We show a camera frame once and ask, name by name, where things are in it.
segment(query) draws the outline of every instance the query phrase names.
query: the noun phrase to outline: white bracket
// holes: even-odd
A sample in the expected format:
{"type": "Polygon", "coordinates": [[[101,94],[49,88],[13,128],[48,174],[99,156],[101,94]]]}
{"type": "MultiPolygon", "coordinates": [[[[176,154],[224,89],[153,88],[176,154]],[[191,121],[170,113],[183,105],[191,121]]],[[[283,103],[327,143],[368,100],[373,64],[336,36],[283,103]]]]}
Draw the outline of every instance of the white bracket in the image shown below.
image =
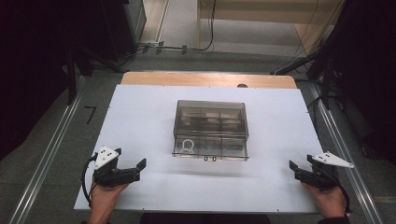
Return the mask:
{"type": "Polygon", "coordinates": [[[355,167],[354,164],[352,164],[348,161],[344,161],[343,159],[334,156],[330,152],[319,154],[317,156],[312,156],[312,159],[314,161],[319,161],[321,163],[329,164],[329,165],[342,166],[342,167],[346,167],[346,168],[355,167]]]}
{"type": "Polygon", "coordinates": [[[108,147],[101,147],[98,153],[98,158],[96,158],[95,162],[95,170],[101,168],[106,165],[108,162],[116,159],[119,156],[119,153],[113,149],[108,147]]]}

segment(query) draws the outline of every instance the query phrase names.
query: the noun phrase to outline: white tabletop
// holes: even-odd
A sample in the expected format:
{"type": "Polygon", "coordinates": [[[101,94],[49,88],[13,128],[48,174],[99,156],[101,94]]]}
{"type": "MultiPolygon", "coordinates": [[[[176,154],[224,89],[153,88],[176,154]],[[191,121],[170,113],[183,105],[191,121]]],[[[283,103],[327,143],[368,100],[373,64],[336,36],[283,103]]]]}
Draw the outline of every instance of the white tabletop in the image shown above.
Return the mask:
{"type": "MultiPolygon", "coordinates": [[[[148,163],[117,209],[162,212],[316,213],[289,160],[310,170],[322,153],[300,90],[119,85],[93,152],[122,148],[120,169],[148,163]],[[245,103],[247,161],[176,158],[177,100],[245,103]]],[[[87,172],[91,185],[93,162],[87,172]]],[[[75,209],[89,209],[80,190],[75,209]]]]}

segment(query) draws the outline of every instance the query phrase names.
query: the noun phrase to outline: sleeve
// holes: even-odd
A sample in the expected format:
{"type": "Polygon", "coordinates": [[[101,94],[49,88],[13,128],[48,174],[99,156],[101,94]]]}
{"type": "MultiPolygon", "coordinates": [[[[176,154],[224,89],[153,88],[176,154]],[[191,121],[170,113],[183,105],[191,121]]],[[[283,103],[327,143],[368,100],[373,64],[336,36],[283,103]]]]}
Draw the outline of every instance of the sleeve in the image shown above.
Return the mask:
{"type": "Polygon", "coordinates": [[[318,222],[318,224],[349,224],[349,219],[347,217],[326,218],[318,222]]]}

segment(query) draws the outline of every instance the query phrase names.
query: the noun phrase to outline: human hand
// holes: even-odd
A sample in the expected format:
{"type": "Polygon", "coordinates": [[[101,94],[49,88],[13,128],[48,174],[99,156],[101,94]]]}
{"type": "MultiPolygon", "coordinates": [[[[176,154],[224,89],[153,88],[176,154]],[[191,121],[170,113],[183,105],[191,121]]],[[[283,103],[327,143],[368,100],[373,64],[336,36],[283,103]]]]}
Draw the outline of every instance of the human hand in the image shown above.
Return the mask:
{"type": "Polygon", "coordinates": [[[303,182],[301,184],[312,194],[320,213],[325,218],[345,216],[345,198],[340,188],[335,187],[322,192],[303,182]]]}
{"type": "Polygon", "coordinates": [[[114,188],[105,188],[96,185],[91,192],[91,215],[88,224],[106,224],[116,206],[117,200],[129,184],[117,185],[114,188]]]}

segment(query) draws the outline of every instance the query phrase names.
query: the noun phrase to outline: transparent plastic box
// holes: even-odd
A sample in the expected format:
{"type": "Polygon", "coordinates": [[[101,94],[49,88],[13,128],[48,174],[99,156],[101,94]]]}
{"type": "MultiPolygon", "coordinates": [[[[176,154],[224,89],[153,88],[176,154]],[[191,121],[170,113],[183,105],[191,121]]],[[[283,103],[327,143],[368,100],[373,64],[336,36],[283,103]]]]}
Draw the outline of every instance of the transparent plastic box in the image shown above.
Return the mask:
{"type": "Polygon", "coordinates": [[[179,100],[174,137],[176,157],[246,161],[245,104],[179,100]]]}

